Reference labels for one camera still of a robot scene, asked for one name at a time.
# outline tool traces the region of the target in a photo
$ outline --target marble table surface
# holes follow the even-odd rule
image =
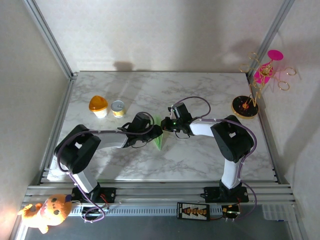
[[[90,99],[95,95],[103,96],[109,102],[105,118],[98,119],[89,111]],[[168,107],[188,96],[200,96],[210,102],[212,110],[208,118],[225,118],[232,114],[231,102],[239,95],[249,95],[244,73],[80,72],[59,142],[78,124],[89,129],[114,130],[131,122],[140,111],[167,117]],[[110,112],[110,105],[115,100],[125,103],[126,115],[122,118],[115,118]],[[208,110],[200,99],[188,99],[184,103],[193,117]],[[242,178],[274,180],[259,119],[239,120],[257,137],[257,149],[246,160]],[[161,151],[153,141],[137,149],[100,149],[88,167],[99,180],[217,181],[223,175],[224,162],[214,138],[191,136],[178,139],[174,133],[165,132]],[[50,181],[68,178],[59,171],[55,157],[47,178]]]

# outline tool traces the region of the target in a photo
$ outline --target orange lid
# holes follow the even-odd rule
[[[102,96],[94,96],[90,103],[89,103],[89,109],[92,112],[101,111],[103,109],[106,109],[108,107],[108,102],[105,100]]]

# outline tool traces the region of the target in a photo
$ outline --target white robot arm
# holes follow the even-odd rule
[[[168,132],[180,132],[189,135],[203,135],[214,137],[221,154],[224,156],[224,172],[219,184],[219,196],[215,194],[212,202],[234,202],[243,200],[246,191],[238,177],[241,159],[246,156],[254,146],[250,134],[241,127],[236,116],[230,115],[222,122],[208,122],[192,118],[185,104],[180,102],[168,110],[174,113],[176,119],[166,117],[161,122],[161,128]]]
[[[148,143],[159,137],[163,131],[160,126],[151,124],[151,118],[148,113],[139,112],[132,122],[117,130],[97,131],[89,130],[81,124],[77,125],[54,150],[58,167],[70,174],[90,200],[99,202],[103,189],[87,168],[95,151],[112,147],[127,148],[137,141]]]

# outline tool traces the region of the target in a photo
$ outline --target stuffed toy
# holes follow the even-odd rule
[[[22,222],[30,228],[38,228],[41,233],[48,232],[48,226],[61,224],[72,210],[71,195],[55,194],[50,196],[45,203],[37,203],[32,211],[32,204],[25,206],[18,212]]]

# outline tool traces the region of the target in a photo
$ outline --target silver can lid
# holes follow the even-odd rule
[[[125,108],[125,104],[123,101],[117,100],[111,104],[111,110],[114,112],[120,112]]]

